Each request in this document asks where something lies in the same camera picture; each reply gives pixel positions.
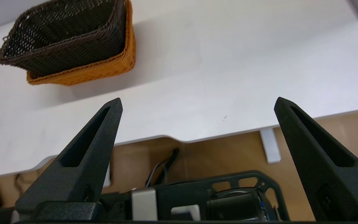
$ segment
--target white table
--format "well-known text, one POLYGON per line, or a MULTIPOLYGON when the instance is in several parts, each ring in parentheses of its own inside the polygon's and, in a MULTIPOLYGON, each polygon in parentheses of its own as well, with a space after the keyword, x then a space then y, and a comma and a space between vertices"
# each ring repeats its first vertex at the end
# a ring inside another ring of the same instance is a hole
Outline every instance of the white table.
MULTIPOLYGON (((40 167, 117 97, 117 144, 262 130, 271 161, 280 156, 271 130, 278 96, 314 118, 358 111, 358 20, 347 1, 133 0, 133 8, 131 72, 30 86, 23 70, 0 65, 0 175, 40 167)), ((0 47, 11 27, 0 27, 0 47)))

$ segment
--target wicker basket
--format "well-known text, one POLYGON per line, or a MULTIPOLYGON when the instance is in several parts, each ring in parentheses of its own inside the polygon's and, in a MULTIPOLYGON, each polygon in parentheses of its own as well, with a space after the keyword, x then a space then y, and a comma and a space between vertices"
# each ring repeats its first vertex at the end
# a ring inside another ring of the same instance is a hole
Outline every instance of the wicker basket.
POLYGON ((122 52, 125 0, 52 0, 19 16, 0 50, 0 64, 41 77, 122 52))
POLYGON ((60 84, 65 86, 75 85, 98 78, 119 75, 128 72, 135 66, 136 44, 132 26, 132 4, 129 0, 126 5, 126 38, 124 51, 104 61, 69 69, 45 77, 37 77, 27 71, 27 82, 30 85, 60 84))

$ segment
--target orange wicker basket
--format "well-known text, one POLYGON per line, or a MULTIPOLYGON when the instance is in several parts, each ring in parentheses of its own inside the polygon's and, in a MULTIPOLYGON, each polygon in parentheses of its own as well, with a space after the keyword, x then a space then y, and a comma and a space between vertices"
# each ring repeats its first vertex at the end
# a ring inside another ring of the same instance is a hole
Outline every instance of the orange wicker basket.
POLYGON ((119 75, 131 70, 135 66, 136 42, 132 26, 132 4, 129 0, 126 0, 125 6, 125 48, 120 54, 103 61, 79 66, 44 77, 36 77, 36 75, 32 74, 30 71, 27 71, 27 82, 30 85, 51 83, 71 86, 98 78, 119 75))

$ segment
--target white table leg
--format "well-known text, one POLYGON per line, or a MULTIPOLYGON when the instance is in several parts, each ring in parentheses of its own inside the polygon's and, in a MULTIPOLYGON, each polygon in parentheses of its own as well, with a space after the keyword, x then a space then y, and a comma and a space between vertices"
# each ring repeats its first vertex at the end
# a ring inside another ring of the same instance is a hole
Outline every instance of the white table leg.
POLYGON ((107 167, 107 173, 106 173, 106 177, 105 177, 105 182, 103 184, 103 187, 108 187, 110 186, 111 181, 110 181, 110 163, 108 164, 107 167))
POLYGON ((281 160, 280 150, 278 149, 276 136, 272 128, 262 129, 259 131, 260 137, 266 153, 268 163, 278 163, 281 160))

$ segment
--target wire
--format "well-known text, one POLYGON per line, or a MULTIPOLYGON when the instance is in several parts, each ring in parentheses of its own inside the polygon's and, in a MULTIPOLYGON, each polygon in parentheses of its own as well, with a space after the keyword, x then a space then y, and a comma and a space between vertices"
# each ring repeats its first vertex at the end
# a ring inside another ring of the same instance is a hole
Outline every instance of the wire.
POLYGON ((150 187, 150 182, 152 181, 152 178, 153 178, 153 175, 154 175, 154 172, 155 172, 155 170, 159 167, 159 166, 161 166, 163 163, 166 163, 166 162, 168 162, 168 160, 169 160, 169 158, 168 159, 165 159, 164 161, 162 161, 161 163, 158 163, 157 165, 155 165, 155 167, 154 167, 154 169, 152 170, 152 172, 149 174, 149 176, 148 176, 148 178, 147 178, 147 180, 146 180, 146 188, 147 187, 150 187))
POLYGON ((162 182, 162 179, 165 179, 165 183, 168 182, 168 170, 171 168, 173 162, 175 161, 177 155, 179 154, 179 148, 176 148, 172 151, 172 155, 168 158, 168 159, 165 159, 164 161, 162 161, 161 163, 158 163, 154 169, 152 170, 152 172, 149 174, 147 180, 146 180, 146 183, 145 183, 145 187, 151 187, 151 180, 154 176, 154 173, 155 173, 155 170, 161 166, 161 165, 164 165, 164 172, 160 173, 157 177, 157 180, 154 182, 153 185, 156 185, 156 184, 161 184, 162 182))
POLYGON ((17 192, 19 193, 19 195, 21 196, 23 194, 23 189, 21 188, 21 185, 19 184, 19 177, 20 177, 20 173, 15 175, 15 180, 13 182, 13 185, 15 186, 17 192))
POLYGON ((16 188, 17 192, 20 194, 20 196, 23 194, 24 190, 21 187, 21 184, 33 184, 35 180, 26 180, 24 179, 24 177, 21 175, 21 173, 18 173, 15 175, 15 180, 14 180, 14 187, 16 188))

